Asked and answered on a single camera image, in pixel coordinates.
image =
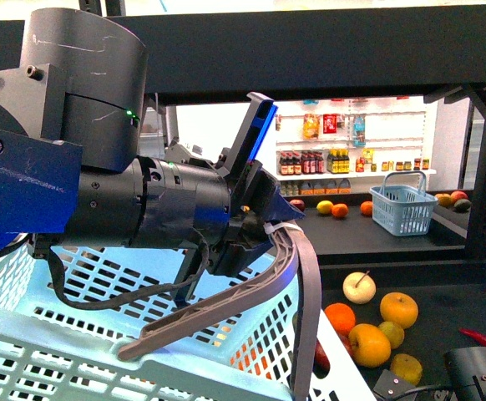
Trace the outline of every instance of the light blue shopping basket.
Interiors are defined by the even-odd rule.
[[[83,302],[173,282],[183,260],[172,250],[54,250],[67,268],[68,297]],[[191,302],[260,274],[272,260],[264,255],[235,278],[205,274]],[[171,313],[170,297],[72,309],[55,297],[47,263],[24,246],[0,260],[0,401],[288,401],[297,303],[295,277],[268,302],[123,362],[120,346]],[[330,380],[312,377],[310,400],[328,400],[331,391]]]
[[[418,188],[408,185],[387,185],[392,175],[418,174]],[[427,193],[427,176],[422,171],[390,173],[382,186],[373,186],[373,220],[394,236],[422,236],[428,233],[436,197]]]

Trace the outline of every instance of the white wall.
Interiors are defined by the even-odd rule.
[[[438,173],[431,177],[431,190],[458,188],[468,107],[469,99],[455,104],[444,104],[443,100],[438,102],[432,162]]]

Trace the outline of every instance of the red apple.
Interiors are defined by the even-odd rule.
[[[349,341],[349,339],[347,337],[339,334],[339,333],[337,334],[337,336],[340,338],[340,340],[342,340],[343,347],[345,347],[345,349],[347,350],[347,353],[352,358],[352,345],[351,345],[351,342]]]
[[[316,343],[316,353],[314,355],[314,359],[316,359],[317,365],[319,368],[323,369],[326,373],[330,372],[330,361],[328,360],[328,356],[325,354],[325,350],[323,349],[319,340]]]
[[[306,209],[306,205],[302,199],[292,199],[290,200],[290,205],[295,206],[299,211],[304,211]]]

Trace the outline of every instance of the orange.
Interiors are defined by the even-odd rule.
[[[332,207],[332,215],[337,219],[342,219],[349,213],[349,208],[344,203],[338,203]]]
[[[360,205],[360,212],[364,216],[373,216],[373,202],[371,202],[370,200],[368,200],[367,202],[363,202]]]
[[[338,334],[347,337],[352,328],[357,324],[354,311],[345,303],[333,303],[325,309],[328,321]]]

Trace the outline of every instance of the packaged snack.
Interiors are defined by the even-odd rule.
[[[340,182],[339,191],[340,194],[350,194],[351,193],[351,181],[347,178],[344,178],[342,182]]]
[[[326,195],[335,195],[337,194],[337,183],[336,180],[329,180],[327,187],[325,189]]]
[[[317,114],[304,114],[302,126],[302,137],[305,140],[316,140],[319,138],[320,119]]]
[[[374,149],[364,149],[364,150],[362,150],[363,159],[369,165],[372,165],[372,163],[373,163],[373,156],[374,156],[374,154],[375,154],[375,150]]]
[[[366,118],[363,115],[354,117],[352,142],[358,147],[366,145]]]
[[[323,115],[323,134],[335,134],[337,132],[337,114]]]

